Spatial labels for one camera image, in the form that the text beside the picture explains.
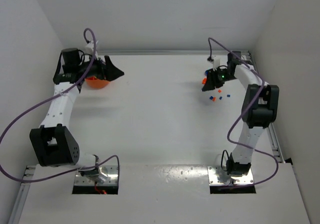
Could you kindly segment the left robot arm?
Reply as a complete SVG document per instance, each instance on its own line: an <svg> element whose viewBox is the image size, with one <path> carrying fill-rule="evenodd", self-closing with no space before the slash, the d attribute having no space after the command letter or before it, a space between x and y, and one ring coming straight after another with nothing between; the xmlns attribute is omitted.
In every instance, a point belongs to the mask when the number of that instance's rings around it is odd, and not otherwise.
<svg viewBox="0 0 320 224"><path fill-rule="evenodd" d="M42 167L75 167L82 176L93 178L101 174L98 156L81 152L69 131L72 109L83 85L82 75L111 82L124 72L109 56L101 59L77 48L62 50L53 76L55 99L45 119L30 131L29 137Z"/></svg>

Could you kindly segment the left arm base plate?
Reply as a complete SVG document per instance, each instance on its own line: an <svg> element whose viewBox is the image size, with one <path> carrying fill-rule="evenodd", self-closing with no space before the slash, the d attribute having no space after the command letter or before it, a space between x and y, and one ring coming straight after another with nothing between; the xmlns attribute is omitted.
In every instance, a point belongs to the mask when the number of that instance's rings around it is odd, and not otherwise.
<svg viewBox="0 0 320 224"><path fill-rule="evenodd" d="M102 165L93 169L80 168L75 174L74 186L117 186L120 168Z"/></svg>

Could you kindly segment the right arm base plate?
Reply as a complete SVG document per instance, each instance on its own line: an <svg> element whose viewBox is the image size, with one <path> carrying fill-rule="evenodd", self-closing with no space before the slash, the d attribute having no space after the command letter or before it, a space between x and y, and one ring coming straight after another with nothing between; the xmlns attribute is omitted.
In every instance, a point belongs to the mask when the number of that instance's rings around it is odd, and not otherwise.
<svg viewBox="0 0 320 224"><path fill-rule="evenodd" d="M228 175L220 166L208 166L207 170L210 186L241 186L254 183L251 169L247 175Z"/></svg>

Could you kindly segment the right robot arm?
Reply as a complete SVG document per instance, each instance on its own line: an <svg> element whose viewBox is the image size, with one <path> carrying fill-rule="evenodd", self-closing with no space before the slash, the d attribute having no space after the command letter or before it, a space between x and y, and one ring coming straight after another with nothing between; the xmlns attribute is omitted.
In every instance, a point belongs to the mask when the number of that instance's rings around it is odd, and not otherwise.
<svg viewBox="0 0 320 224"><path fill-rule="evenodd" d="M227 55L225 66L213 64L206 71L202 91L221 88L227 81L239 80L246 90L239 119L242 132L235 149L228 156L224 171L228 175L243 176L251 168L251 157L263 131L276 120L280 89L270 85L255 71L249 61L241 59L240 52Z"/></svg>

